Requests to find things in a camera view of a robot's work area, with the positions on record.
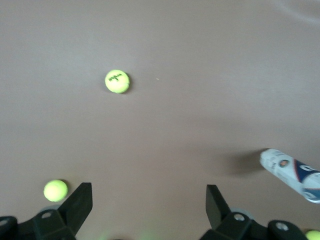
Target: printed logo on tennis ball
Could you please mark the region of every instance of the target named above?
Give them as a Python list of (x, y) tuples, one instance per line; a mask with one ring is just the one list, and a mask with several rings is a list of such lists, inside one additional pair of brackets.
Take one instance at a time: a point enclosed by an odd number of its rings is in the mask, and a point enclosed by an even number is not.
[(113, 93), (122, 94), (128, 90), (130, 81), (128, 75), (121, 70), (112, 70), (105, 77), (106, 87)]

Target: tennis ball can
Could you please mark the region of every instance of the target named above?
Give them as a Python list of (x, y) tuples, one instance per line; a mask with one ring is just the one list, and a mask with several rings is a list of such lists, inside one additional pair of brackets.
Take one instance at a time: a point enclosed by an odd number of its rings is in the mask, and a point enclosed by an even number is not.
[(320, 204), (320, 171), (272, 148), (261, 153), (260, 163), (309, 202)]

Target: gray floor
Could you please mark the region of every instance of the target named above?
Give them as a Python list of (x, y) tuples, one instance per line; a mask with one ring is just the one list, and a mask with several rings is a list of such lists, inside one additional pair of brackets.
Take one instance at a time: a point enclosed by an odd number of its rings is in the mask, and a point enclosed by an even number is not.
[[(92, 182), (79, 240), (197, 240), (207, 184), (260, 224), (319, 205), (259, 165), (320, 169), (318, 0), (0, 0), (0, 216)], [(131, 88), (111, 93), (108, 71)]]

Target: yellow tennis ball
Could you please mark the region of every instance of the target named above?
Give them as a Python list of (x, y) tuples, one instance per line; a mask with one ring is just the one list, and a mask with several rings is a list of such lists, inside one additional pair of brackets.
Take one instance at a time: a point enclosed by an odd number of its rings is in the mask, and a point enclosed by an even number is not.
[(113, 93), (122, 94), (128, 90), (130, 81), (128, 75), (121, 70), (112, 70), (105, 77), (106, 87)]
[(309, 240), (320, 240), (320, 231), (311, 230), (308, 231), (305, 236)]
[(43, 194), (51, 202), (59, 202), (68, 194), (68, 186), (61, 180), (48, 182), (43, 190)]

